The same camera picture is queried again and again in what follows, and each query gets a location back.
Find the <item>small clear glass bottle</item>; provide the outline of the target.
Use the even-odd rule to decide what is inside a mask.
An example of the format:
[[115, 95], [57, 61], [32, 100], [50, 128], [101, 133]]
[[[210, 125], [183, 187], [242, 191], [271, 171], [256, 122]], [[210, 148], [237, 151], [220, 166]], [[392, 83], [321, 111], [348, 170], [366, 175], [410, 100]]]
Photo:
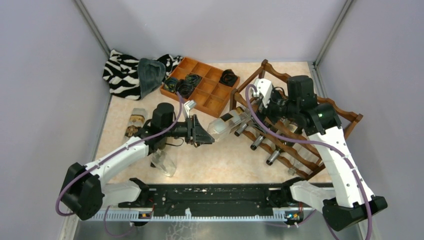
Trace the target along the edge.
[[158, 149], [152, 154], [151, 163], [165, 176], [173, 177], [177, 165], [175, 163], [175, 158], [167, 153], [165, 150]]

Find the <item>wooden wine rack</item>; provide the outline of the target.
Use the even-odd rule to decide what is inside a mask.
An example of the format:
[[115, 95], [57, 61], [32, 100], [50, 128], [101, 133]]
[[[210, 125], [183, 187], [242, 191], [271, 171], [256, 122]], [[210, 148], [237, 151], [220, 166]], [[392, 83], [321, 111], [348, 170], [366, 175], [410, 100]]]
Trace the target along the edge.
[[[270, 139], [275, 145], [285, 150], [284, 153], [281, 153], [277, 157], [278, 161], [287, 168], [291, 168], [292, 164], [289, 158], [296, 158], [312, 170], [310, 174], [297, 170], [296, 175], [304, 180], [310, 180], [324, 170], [325, 165], [318, 150], [311, 143], [307, 143], [307, 139], [303, 135], [323, 133], [325, 127], [333, 126], [336, 123], [340, 124], [340, 119], [344, 118], [349, 122], [342, 129], [343, 136], [347, 139], [355, 126], [362, 120], [363, 115], [342, 110], [332, 99], [317, 96], [314, 92], [313, 80], [310, 77], [296, 76], [294, 80], [291, 80], [289, 74], [277, 72], [267, 59], [262, 61], [261, 66], [240, 87], [231, 91], [229, 100], [231, 110], [235, 109], [237, 104], [246, 107], [248, 103], [251, 103], [253, 112], [257, 114], [257, 110], [261, 104], [259, 103], [259, 97], [243, 97], [242, 92], [248, 84], [251, 84], [259, 77], [264, 77], [266, 73], [271, 74], [287, 85], [287, 93], [284, 93], [283, 90], [277, 90], [274, 86], [271, 93], [280, 94], [285, 98], [284, 103], [278, 103], [285, 118], [275, 124], [268, 118], [265, 119], [264, 125], [269, 126], [276, 134], [275, 136], [262, 129], [253, 118], [249, 121], [253, 121], [254, 129], [259, 130], [264, 137]], [[281, 141], [299, 144], [306, 148], [318, 157], [317, 163], [305, 160], [298, 154], [294, 147], [285, 146]], [[275, 150], [264, 143], [261, 143], [259, 146], [269, 154], [272, 154]]]

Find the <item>dark wine bottle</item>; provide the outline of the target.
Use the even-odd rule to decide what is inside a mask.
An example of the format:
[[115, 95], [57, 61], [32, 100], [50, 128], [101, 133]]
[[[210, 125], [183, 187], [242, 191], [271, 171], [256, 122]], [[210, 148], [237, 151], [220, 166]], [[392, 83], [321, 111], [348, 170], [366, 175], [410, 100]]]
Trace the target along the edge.
[[239, 128], [237, 128], [235, 130], [234, 135], [236, 137], [240, 137], [243, 134], [244, 131], [246, 131], [246, 130], [253, 130], [253, 129], [254, 129], [254, 127], [253, 127], [253, 121], [250, 120], [250, 121], [241, 123], [240, 126], [239, 126]]
[[260, 144], [266, 144], [266, 145], [270, 146], [273, 149], [276, 148], [276, 145], [270, 139], [268, 139], [265, 136], [263, 136], [259, 132], [259, 130], [257, 130], [256, 128], [254, 129], [254, 135], [255, 135], [255, 140], [250, 145], [250, 149], [251, 150], [255, 151], [260, 146]]
[[165, 169], [166, 154], [164, 149], [166, 147], [166, 143], [167, 141], [162, 139], [156, 142], [152, 147], [151, 162], [156, 168]]

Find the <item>orange wooden compartment tray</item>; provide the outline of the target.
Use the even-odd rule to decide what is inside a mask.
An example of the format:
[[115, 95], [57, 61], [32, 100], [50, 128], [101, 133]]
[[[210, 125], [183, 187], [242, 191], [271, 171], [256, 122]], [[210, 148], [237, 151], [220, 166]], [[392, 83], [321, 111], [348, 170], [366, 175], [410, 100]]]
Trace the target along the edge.
[[185, 57], [172, 71], [160, 87], [160, 93], [171, 99], [178, 100], [176, 85], [180, 80], [193, 84], [195, 89], [189, 98], [194, 100], [196, 109], [215, 118], [219, 117], [230, 99], [230, 93], [240, 83], [238, 77], [233, 87], [219, 83], [224, 70], [198, 60]]

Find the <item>zebra striped cloth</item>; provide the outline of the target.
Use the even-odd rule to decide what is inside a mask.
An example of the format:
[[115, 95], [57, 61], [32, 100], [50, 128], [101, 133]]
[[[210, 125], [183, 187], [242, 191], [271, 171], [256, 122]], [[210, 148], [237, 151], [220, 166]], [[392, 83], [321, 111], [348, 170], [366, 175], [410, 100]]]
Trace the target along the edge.
[[[164, 64], [165, 77], [163, 82], [171, 75], [172, 71], [184, 59], [181, 55], [165, 54], [159, 58], [147, 58]], [[140, 58], [119, 52], [115, 49], [109, 53], [102, 78], [108, 83], [109, 93], [119, 98], [138, 101], [140, 99], [140, 82], [137, 67]]]

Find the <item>black rolled item right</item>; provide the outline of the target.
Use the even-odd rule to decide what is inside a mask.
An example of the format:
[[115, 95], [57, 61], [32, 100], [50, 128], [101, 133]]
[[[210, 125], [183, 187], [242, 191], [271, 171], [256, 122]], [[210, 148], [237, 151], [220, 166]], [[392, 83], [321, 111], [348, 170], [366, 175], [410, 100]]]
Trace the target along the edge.
[[219, 79], [219, 83], [233, 87], [238, 79], [238, 76], [234, 73], [232, 69], [226, 69], [222, 72], [222, 75]]

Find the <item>dark wine bottle front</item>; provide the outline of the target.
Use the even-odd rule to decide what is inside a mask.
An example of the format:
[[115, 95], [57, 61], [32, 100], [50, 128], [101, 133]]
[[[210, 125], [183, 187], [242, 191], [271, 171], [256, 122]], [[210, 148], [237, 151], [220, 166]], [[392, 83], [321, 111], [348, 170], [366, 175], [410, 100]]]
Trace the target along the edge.
[[270, 146], [273, 149], [276, 148], [276, 145], [270, 139], [268, 139], [265, 136], [263, 136], [259, 132], [259, 130], [257, 130], [256, 128], [254, 129], [254, 135], [255, 135], [255, 140], [250, 145], [250, 149], [251, 150], [255, 151], [260, 146], [260, 144], [266, 144], [266, 145]]

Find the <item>clear liquor bottle gold label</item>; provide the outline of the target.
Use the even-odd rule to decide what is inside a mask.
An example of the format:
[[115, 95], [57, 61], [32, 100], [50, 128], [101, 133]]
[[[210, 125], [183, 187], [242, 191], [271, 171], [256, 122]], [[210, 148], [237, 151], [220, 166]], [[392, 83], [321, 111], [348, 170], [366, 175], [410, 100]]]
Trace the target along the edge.
[[147, 116], [148, 112], [145, 108], [134, 108], [132, 110], [121, 142], [122, 144], [127, 142], [144, 126]]

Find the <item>dark wine bottle lying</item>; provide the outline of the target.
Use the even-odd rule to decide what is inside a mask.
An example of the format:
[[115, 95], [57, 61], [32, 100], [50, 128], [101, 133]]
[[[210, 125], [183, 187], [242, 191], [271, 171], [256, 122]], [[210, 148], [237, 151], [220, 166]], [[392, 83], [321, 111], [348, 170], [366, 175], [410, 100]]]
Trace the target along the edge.
[[165, 169], [166, 154], [164, 149], [166, 147], [166, 143], [167, 141], [162, 139], [156, 142], [152, 147], [151, 162], [156, 168]]

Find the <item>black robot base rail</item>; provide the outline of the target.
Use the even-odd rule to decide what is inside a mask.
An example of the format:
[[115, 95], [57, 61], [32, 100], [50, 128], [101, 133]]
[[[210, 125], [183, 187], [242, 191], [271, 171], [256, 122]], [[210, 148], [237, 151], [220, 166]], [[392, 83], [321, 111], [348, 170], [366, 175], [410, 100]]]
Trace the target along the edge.
[[92, 221], [297, 223], [312, 207], [290, 203], [281, 183], [142, 184], [141, 195]]

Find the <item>clear bottle black cap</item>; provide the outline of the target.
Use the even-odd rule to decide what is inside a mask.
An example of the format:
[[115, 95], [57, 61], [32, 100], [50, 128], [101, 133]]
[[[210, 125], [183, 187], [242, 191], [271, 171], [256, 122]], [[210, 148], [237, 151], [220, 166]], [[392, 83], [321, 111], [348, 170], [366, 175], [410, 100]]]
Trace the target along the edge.
[[230, 133], [245, 124], [250, 119], [250, 115], [248, 109], [238, 106], [221, 117], [211, 121], [208, 125], [207, 133], [210, 134], [216, 142], [221, 142]]

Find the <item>dark wine bottle back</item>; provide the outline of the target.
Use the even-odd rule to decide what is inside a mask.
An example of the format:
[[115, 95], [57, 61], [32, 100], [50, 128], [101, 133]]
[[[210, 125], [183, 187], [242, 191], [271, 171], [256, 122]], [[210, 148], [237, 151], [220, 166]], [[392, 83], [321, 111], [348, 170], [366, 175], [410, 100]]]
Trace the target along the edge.
[[237, 128], [235, 130], [234, 135], [236, 137], [240, 137], [243, 134], [244, 131], [246, 131], [246, 130], [253, 130], [253, 129], [254, 129], [254, 127], [253, 127], [253, 121], [250, 120], [250, 121], [241, 123], [240, 126], [239, 126], [239, 128]]

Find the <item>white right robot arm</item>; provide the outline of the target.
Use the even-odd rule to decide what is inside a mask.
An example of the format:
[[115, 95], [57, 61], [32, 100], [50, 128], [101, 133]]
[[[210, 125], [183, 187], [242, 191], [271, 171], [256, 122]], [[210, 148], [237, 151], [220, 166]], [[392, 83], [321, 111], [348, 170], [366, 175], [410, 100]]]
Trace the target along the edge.
[[341, 231], [361, 221], [371, 230], [373, 215], [386, 209], [383, 196], [377, 196], [362, 178], [347, 146], [342, 123], [330, 103], [320, 103], [313, 80], [306, 75], [290, 77], [287, 97], [282, 97], [265, 78], [254, 81], [247, 94], [261, 100], [254, 121], [267, 133], [264, 119], [287, 119], [303, 129], [304, 144], [313, 145], [331, 178], [333, 191], [324, 190], [306, 180], [296, 179], [286, 184], [281, 199], [287, 206], [304, 203], [319, 211], [328, 226]]

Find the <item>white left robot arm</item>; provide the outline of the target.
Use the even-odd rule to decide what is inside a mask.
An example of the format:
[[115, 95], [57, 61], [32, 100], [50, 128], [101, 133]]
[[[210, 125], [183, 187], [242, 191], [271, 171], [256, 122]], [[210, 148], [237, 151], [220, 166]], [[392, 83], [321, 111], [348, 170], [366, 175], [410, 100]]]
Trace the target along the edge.
[[139, 179], [132, 178], [124, 183], [109, 181], [131, 164], [162, 149], [168, 138], [183, 138], [186, 144], [195, 147], [215, 142], [201, 126], [197, 115], [190, 115], [184, 121], [179, 121], [179, 117], [172, 104], [159, 103], [148, 124], [120, 147], [85, 165], [78, 162], [72, 164], [55, 203], [57, 214], [66, 216], [65, 212], [60, 211], [60, 203], [68, 207], [69, 215], [75, 214], [80, 220], [88, 220], [109, 206], [124, 203], [146, 206], [150, 193], [143, 189]]

